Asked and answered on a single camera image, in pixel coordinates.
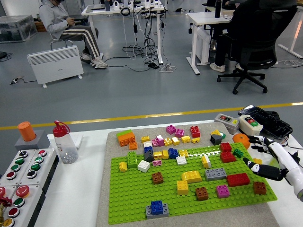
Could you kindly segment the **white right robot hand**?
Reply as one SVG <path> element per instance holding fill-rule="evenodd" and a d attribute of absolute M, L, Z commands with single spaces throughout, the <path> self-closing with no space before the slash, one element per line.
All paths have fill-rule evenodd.
<path fill-rule="evenodd" d="M 248 136 L 249 142 L 254 143 L 253 149 L 261 153 L 273 156 L 279 163 L 279 168 L 269 165 L 261 165 L 249 161 L 244 157 L 242 160 L 256 175 L 275 181 L 286 181 L 294 187 L 294 193 L 301 201 L 303 200 L 303 171 L 299 167 L 297 153 L 290 154 L 281 144 L 263 136 Z"/>

